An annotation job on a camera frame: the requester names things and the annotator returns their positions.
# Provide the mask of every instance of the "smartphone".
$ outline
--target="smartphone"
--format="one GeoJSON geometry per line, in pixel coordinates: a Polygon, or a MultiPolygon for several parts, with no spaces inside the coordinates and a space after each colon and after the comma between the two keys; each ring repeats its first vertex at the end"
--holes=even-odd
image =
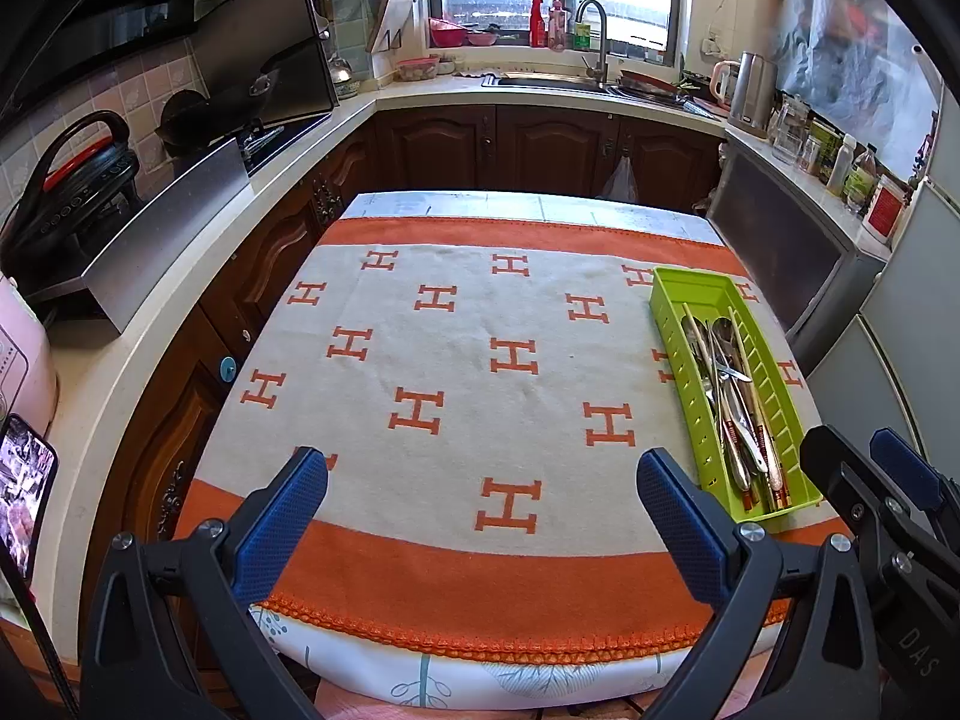
{"type": "Polygon", "coordinates": [[[56,474],[56,452],[15,413],[0,433],[0,541],[24,581],[34,573],[40,520],[56,474]]]}

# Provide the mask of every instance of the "tablecloth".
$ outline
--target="tablecloth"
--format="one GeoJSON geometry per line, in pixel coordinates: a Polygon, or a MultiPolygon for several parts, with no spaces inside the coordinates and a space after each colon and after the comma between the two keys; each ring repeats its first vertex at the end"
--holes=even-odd
{"type": "MultiPolygon", "coordinates": [[[[254,613],[277,650],[342,688],[438,709],[661,686],[709,609],[635,489],[652,446],[696,478],[648,306],[657,264],[734,276],[803,426],[819,421],[776,319],[718,239],[347,218],[243,366],[178,535],[229,517],[312,445],[328,495],[254,613]]],[[[773,527],[819,543],[832,517],[822,505],[773,527]]]]}

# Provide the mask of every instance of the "refrigerator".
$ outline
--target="refrigerator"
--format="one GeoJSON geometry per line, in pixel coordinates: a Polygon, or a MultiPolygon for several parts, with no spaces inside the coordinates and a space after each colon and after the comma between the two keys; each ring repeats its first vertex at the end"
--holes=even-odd
{"type": "Polygon", "coordinates": [[[893,257],[808,376],[824,423],[869,454],[891,427],[960,479],[960,108],[944,88],[928,175],[893,257]]]}

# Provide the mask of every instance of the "kitchen sink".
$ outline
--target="kitchen sink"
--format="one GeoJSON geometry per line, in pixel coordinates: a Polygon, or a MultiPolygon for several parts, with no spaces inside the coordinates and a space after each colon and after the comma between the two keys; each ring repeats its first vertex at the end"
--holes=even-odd
{"type": "Polygon", "coordinates": [[[621,98],[621,100],[635,100],[639,103],[649,103],[662,108],[699,116],[703,119],[718,121],[712,113],[690,100],[686,95],[677,95],[674,98],[657,97],[624,89],[616,84],[601,86],[593,79],[582,79],[576,76],[551,76],[546,73],[502,73],[499,76],[488,74],[484,76],[481,86],[496,87],[525,87],[527,89],[565,89],[570,92],[587,92],[592,95],[621,98]]]}
{"type": "Polygon", "coordinates": [[[604,89],[593,79],[578,79],[573,76],[551,76],[544,73],[503,73],[500,76],[485,76],[481,86],[525,86],[532,89],[566,89],[570,92],[592,92],[606,95],[604,89]]]}

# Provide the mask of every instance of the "faucet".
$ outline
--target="faucet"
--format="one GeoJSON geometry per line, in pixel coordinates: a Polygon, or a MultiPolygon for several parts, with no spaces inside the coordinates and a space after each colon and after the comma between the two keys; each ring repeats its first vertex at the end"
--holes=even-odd
{"type": "Polygon", "coordinates": [[[597,13],[600,14],[600,58],[597,60],[595,68],[589,66],[585,59],[584,64],[587,65],[587,75],[599,81],[601,86],[605,86],[607,83],[607,11],[597,0],[583,0],[577,8],[575,20],[579,22],[583,18],[584,10],[587,10],[589,4],[596,6],[597,13]]]}

